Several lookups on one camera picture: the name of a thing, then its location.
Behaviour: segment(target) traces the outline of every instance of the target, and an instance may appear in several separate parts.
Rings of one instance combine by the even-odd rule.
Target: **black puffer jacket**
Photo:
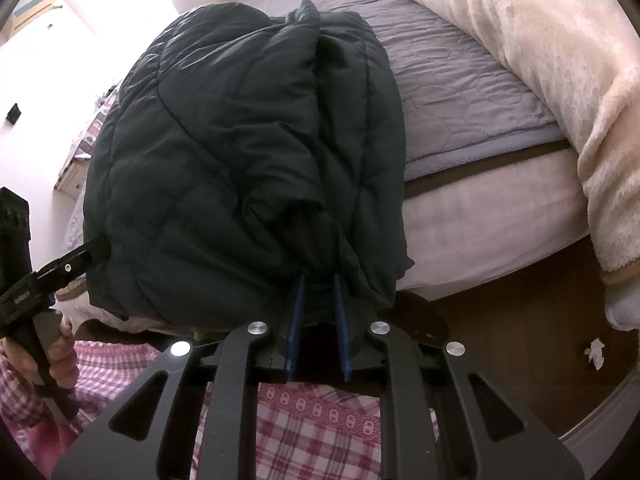
[[[387,306],[410,263],[403,167],[396,83],[359,15],[192,10],[127,75],[95,146],[85,239],[112,256],[91,301],[227,329],[301,272],[341,272]]]

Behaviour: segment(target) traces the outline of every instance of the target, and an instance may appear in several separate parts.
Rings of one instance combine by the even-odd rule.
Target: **pink plaid bed sheet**
[[[76,342],[80,378],[78,416],[70,427],[81,433],[159,355],[148,345]],[[26,428],[47,416],[29,385],[0,356],[0,415],[32,460]],[[191,467],[196,476],[206,409]],[[257,478],[281,480],[374,480],[380,472],[380,404],[329,386],[261,384],[258,392]]]

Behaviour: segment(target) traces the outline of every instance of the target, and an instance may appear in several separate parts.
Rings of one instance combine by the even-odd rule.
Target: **triangular cutout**
[[[168,377],[165,371],[152,375],[109,421],[109,429],[139,442],[145,440]]]
[[[480,413],[484,419],[489,438],[500,442],[524,431],[524,424],[498,397],[492,388],[477,374],[469,375],[469,383],[476,395]]]

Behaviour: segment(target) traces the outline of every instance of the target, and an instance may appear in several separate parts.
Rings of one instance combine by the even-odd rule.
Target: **hand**
[[[33,357],[11,338],[4,339],[4,352],[13,367],[27,380],[38,371]],[[65,318],[60,323],[60,337],[47,350],[51,377],[62,388],[73,388],[78,382],[78,356],[74,349],[71,323]]]

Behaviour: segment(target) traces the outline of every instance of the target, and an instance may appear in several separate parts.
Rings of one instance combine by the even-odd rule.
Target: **brown floor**
[[[558,435],[594,410],[638,358],[638,333],[613,330],[603,305],[588,238],[500,280],[430,303],[449,325],[450,338],[464,343]],[[583,354],[597,337],[605,345],[600,370]]]

